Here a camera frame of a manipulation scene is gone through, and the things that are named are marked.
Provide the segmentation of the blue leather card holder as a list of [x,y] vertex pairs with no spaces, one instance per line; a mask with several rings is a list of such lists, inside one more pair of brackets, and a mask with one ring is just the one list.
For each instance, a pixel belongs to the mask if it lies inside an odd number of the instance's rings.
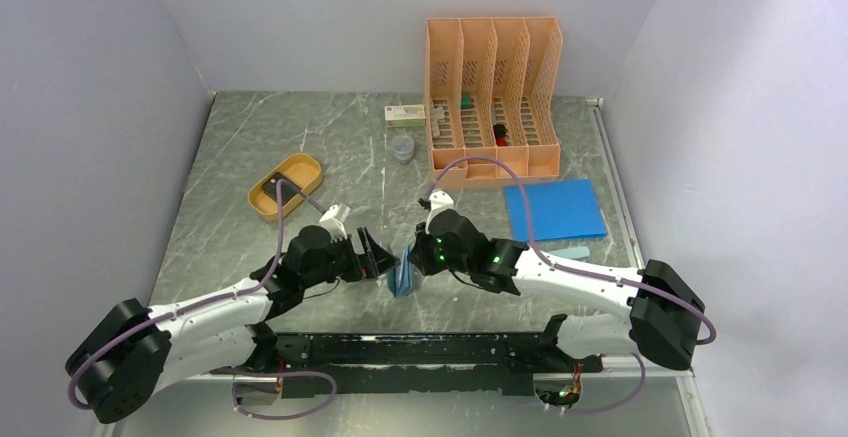
[[402,298],[414,290],[414,266],[411,263],[412,244],[407,245],[398,257],[398,265],[387,277],[387,286],[392,296]]

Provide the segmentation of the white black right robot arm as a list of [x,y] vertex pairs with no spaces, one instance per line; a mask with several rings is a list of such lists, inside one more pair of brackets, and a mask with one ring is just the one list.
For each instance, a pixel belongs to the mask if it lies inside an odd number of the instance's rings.
[[550,370],[597,354],[629,353],[671,370],[691,367],[705,305],[665,262],[621,268],[565,259],[524,242],[488,238],[454,210],[417,224],[409,259],[424,275],[463,273],[487,292],[559,297],[594,310],[555,318],[554,335],[539,346]]

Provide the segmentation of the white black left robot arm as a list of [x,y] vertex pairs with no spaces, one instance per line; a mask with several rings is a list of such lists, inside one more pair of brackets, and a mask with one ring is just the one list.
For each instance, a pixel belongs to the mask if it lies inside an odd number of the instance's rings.
[[135,298],[116,304],[66,361],[71,404],[114,423],[189,377],[284,369],[270,320],[300,305],[311,287],[375,279],[398,265],[366,228],[357,233],[360,251],[350,236],[310,225],[225,289],[168,305],[146,307]]

